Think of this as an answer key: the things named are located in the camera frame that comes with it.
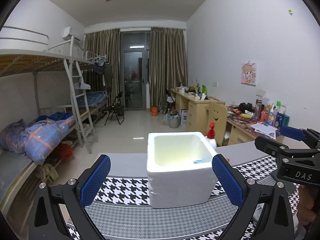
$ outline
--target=air conditioner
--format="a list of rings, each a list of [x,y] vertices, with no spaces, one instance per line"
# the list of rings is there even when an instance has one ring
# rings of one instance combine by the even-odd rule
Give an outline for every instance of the air conditioner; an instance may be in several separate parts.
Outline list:
[[[80,42],[81,37],[83,37],[83,34],[73,29],[72,27],[65,28],[62,36],[63,39],[67,41],[70,40],[72,36],[75,37],[75,41]]]

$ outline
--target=blue gripper pad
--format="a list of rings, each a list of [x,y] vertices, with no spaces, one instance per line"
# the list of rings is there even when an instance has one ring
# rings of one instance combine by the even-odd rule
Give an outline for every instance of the blue gripper pad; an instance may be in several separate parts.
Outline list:
[[[232,176],[229,169],[222,162],[221,158],[224,158],[221,154],[215,155],[215,157],[213,157],[212,170],[214,174],[217,176],[219,182],[221,183],[231,204],[241,207],[244,202],[242,188],[236,182],[235,178]]]
[[[281,126],[280,134],[297,141],[303,141],[306,138],[303,131],[289,126]]]
[[[105,155],[97,168],[92,172],[91,176],[80,189],[79,202],[84,208],[92,204],[97,192],[105,181],[111,169],[111,161],[109,156]]]

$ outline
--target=wall socket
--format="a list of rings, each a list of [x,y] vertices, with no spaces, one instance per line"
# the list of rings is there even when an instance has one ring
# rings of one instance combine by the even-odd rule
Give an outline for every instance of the wall socket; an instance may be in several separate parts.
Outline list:
[[[257,89],[256,96],[265,97],[266,94],[267,94],[267,92],[265,92],[264,90],[262,90],[262,89]]]

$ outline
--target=glass door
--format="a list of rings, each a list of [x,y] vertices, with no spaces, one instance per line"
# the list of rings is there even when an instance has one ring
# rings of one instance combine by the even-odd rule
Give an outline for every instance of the glass door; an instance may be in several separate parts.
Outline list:
[[[150,33],[121,34],[121,87],[126,110],[146,109]]]

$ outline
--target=wooden bed slats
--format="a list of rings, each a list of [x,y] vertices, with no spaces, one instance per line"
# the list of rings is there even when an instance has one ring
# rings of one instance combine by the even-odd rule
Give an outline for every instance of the wooden bed slats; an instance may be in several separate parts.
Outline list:
[[[22,74],[22,73],[32,73],[44,72],[44,71],[65,71],[63,60],[67,59],[69,61],[69,56],[53,57],[46,55],[35,55],[30,54],[4,54],[0,55],[0,77]],[[79,60],[73,58],[74,61],[79,62],[81,70],[87,70],[92,68],[93,63],[89,61]]]

